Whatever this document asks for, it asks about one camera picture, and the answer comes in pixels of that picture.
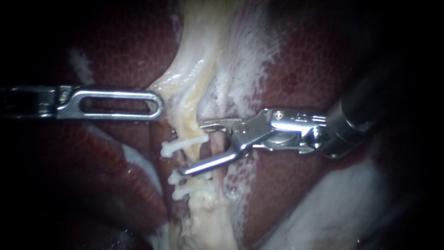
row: clip applier jaw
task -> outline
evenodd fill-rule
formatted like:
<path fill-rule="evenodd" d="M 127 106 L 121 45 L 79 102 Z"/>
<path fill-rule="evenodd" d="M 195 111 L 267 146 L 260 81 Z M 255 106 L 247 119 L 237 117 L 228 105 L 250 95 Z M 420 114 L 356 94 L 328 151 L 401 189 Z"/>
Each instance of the clip applier jaw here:
<path fill-rule="evenodd" d="M 269 151 L 295 150 L 308 154 L 318 149 L 325 138 L 325 117 L 294 109 L 262 109 L 251 119 L 219 119 L 201 123 L 204 132 L 228 134 L 229 149 L 221 155 L 179 169 L 182 175 L 198 175 L 247 156 L 252 148 Z"/>
<path fill-rule="evenodd" d="M 153 121 L 163 112 L 163 100 L 146 90 L 115 90 L 81 86 L 16 86 L 0 88 L 0 118 L 6 119 L 79 119 Z M 144 100 L 148 112 L 85 112 L 80 103 L 85 98 Z"/>

